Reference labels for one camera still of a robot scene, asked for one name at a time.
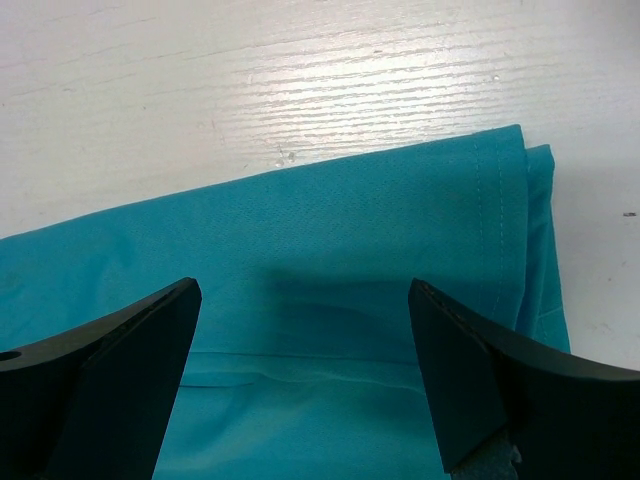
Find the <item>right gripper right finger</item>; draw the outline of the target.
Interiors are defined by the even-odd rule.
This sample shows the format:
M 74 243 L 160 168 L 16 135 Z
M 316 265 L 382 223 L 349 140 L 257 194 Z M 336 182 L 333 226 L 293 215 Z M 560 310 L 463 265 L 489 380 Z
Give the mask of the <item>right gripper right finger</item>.
M 444 471 L 453 479 L 635 479 L 639 374 L 487 320 L 430 284 L 408 295 Z

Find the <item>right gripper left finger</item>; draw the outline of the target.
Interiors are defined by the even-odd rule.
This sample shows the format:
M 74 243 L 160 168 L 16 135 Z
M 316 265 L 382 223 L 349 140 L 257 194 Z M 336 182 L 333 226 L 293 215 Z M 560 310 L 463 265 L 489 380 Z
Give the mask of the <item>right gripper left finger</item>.
M 201 302 L 197 281 L 184 278 L 2 352 L 2 478 L 151 478 Z

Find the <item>teal t-shirt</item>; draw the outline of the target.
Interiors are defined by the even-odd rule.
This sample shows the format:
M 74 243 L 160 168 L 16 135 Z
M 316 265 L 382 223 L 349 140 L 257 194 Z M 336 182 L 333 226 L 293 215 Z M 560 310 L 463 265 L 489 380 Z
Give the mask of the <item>teal t-shirt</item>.
M 156 478 L 440 479 L 410 284 L 567 350 L 553 171 L 513 125 L 9 237 L 1 344 L 192 277 L 202 307 Z

